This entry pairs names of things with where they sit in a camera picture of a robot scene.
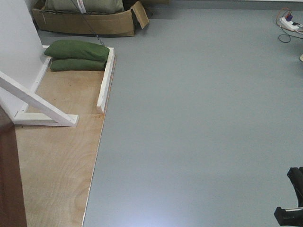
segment wooden platform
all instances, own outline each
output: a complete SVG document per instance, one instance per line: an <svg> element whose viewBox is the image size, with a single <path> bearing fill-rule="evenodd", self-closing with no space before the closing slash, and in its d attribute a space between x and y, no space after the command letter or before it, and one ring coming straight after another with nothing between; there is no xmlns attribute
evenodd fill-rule
<svg viewBox="0 0 303 227"><path fill-rule="evenodd" d="M16 126L29 227L83 225L104 120L96 109L102 78L97 71L47 71L37 94L79 114L78 126Z"/></svg>

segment black metal object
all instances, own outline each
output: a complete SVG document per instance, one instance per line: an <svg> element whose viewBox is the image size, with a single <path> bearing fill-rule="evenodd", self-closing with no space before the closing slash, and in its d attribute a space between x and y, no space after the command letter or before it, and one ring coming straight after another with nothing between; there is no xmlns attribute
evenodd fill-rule
<svg viewBox="0 0 303 227"><path fill-rule="evenodd" d="M298 199L298 208L282 209L277 207L274 213L279 225L303 227L303 167L290 168L287 173Z"/></svg>

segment green sandbag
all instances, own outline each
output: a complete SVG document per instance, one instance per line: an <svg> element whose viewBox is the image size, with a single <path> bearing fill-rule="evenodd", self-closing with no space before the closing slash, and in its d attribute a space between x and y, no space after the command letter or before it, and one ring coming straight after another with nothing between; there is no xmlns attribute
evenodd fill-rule
<svg viewBox="0 0 303 227"><path fill-rule="evenodd" d="M99 44L79 40L58 40L53 42L44 54L53 58L79 58L107 61L109 49Z"/></svg>
<svg viewBox="0 0 303 227"><path fill-rule="evenodd" d="M106 61L91 61L86 59L59 59L52 61L51 70L98 70L104 71Z"/></svg>
<svg viewBox="0 0 303 227"><path fill-rule="evenodd" d="M123 12L122 0L83 0L86 12L117 13ZM45 9L52 11L77 10L77 0L46 0Z"/></svg>

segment white wooden frame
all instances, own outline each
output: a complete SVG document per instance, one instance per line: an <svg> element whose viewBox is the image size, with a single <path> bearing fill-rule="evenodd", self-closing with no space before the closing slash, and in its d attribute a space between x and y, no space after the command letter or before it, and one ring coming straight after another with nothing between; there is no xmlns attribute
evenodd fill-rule
<svg viewBox="0 0 303 227"><path fill-rule="evenodd" d="M51 57L46 57L46 60L41 68L38 76L32 85L31 89L24 87L17 81L13 80L8 75L0 71L0 87L7 90L14 96L20 98L25 102L21 107L21 110L13 115L11 111L7 108L5 103L0 99L0 104L3 109L7 112L9 117L15 124L26 124L26 125L46 125L46 126L68 126L76 127L79 116L73 114L65 114L54 105L50 104L46 100L42 99L36 94L36 90L45 75L45 72L49 66ZM109 55L107 60L107 65L104 71L104 76L102 79L101 89L97 102L97 112L100 114L105 114L107 100L109 96L110 86L113 78L113 72L115 67L115 51L113 48L109 48ZM41 113L26 113L29 105L39 109Z"/></svg>
<svg viewBox="0 0 303 227"><path fill-rule="evenodd" d="M116 63L116 56L114 48L109 47L109 55L105 67L99 98L97 101L97 112L105 114L107 108L107 101L110 92L110 86L113 79L114 68Z"/></svg>
<svg viewBox="0 0 303 227"><path fill-rule="evenodd" d="M14 96L20 98L26 103L39 109L42 113L24 113L17 112L15 116L8 110L6 105L4 110L8 111L8 115L12 118L15 124L29 124L29 125L50 125L50 126L77 126L79 116L68 115L59 110L54 105L42 99L40 96L19 84L8 75L0 71L0 87L7 90Z"/></svg>

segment brown door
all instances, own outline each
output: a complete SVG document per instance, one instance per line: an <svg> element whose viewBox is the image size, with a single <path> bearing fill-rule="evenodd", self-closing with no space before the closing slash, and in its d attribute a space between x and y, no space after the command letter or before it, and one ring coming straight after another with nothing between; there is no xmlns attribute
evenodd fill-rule
<svg viewBox="0 0 303 227"><path fill-rule="evenodd" d="M15 126L0 107L0 227L26 227Z"/></svg>

